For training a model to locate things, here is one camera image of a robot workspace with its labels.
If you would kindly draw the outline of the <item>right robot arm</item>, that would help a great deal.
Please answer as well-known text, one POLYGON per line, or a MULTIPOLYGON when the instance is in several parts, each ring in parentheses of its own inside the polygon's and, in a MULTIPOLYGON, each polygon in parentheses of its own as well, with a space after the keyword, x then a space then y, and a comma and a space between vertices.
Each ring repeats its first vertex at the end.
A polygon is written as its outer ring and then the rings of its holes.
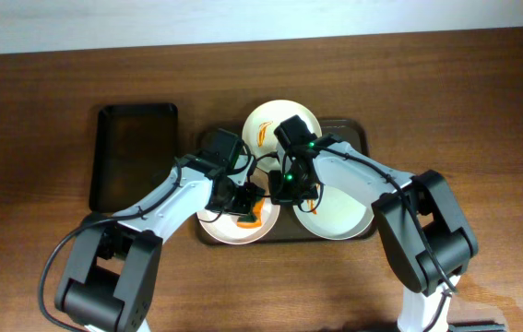
POLYGON ((311 133, 299 116, 281 122, 274 135, 279 169, 269 174, 272 203, 299 207, 329 186, 364 205, 403 285, 397 330, 453 330, 449 304, 479 246, 446 179, 433 170, 389 168, 340 136, 311 133))

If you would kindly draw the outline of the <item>green and orange sponge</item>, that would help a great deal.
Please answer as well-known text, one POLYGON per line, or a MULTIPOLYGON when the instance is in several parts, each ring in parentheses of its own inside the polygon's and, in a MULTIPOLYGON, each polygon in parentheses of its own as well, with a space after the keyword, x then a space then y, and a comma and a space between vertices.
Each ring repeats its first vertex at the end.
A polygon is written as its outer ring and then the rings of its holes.
POLYGON ((255 202, 251 211, 246 216, 237 219, 236 225, 242 229, 255 229, 262 226, 262 210, 265 204, 265 198, 261 197, 255 202))

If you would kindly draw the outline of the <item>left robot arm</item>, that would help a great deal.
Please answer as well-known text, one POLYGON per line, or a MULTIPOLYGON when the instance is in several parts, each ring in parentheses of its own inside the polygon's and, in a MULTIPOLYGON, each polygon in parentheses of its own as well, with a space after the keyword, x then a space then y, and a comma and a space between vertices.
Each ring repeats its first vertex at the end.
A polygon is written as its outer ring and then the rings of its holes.
POLYGON ((158 187, 109 217, 91 214, 65 240, 73 244, 54 306, 74 331, 145 327, 164 243, 198 211, 245 215, 255 203, 246 179, 255 159, 244 141, 219 129, 210 143, 176 160, 158 187))

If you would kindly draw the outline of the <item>small black tray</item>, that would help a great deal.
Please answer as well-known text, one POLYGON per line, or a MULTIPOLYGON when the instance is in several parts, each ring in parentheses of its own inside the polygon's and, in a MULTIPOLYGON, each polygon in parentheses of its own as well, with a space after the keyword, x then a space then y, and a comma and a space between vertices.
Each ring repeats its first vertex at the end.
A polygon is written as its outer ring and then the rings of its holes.
POLYGON ((172 103, 118 104, 98 113, 89 209, 129 208, 169 175, 178 154, 178 109, 172 103))

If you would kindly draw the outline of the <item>pale green plate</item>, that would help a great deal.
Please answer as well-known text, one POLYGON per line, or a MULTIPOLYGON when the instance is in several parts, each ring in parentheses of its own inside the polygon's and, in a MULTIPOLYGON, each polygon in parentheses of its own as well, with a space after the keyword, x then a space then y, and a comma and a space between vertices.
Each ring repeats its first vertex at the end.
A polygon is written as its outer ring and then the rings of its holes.
POLYGON ((312 234, 328 240, 347 240, 371 225, 373 213, 337 188, 324 185, 321 201, 305 200, 294 206, 296 218, 312 234))

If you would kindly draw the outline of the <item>white plate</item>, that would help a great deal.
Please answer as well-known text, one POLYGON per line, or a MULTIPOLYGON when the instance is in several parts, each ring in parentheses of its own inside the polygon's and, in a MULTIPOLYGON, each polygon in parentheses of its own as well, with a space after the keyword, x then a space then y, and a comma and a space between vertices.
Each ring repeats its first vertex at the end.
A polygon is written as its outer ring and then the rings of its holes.
POLYGON ((265 204, 262 210, 262 226, 255 229, 242 229, 236 225, 240 216, 222 214, 208 210, 196 213, 199 225, 198 232, 203 243, 209 245, 243 245, 260 241, 269 234, 277 223, 280 206, 271 203, 268 187, 260 184, 265 190, 265 204))

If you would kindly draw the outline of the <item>cream plate top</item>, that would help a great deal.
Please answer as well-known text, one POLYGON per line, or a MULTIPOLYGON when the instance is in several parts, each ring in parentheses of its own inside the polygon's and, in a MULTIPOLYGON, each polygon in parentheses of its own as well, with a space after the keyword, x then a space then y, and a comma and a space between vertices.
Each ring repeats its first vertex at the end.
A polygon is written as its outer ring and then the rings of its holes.
POLYGON ((274 131, 283 121, 294 115, 298 115, 304 121, 312 134, 322 136, 318 120, 305 106, 288 100, 268 101, 255 108, 244 123, 242 139, 252 154, 260 158, 271 152, 279 152, 279 156, 282 157, 284 150, 279 145, 274 131))

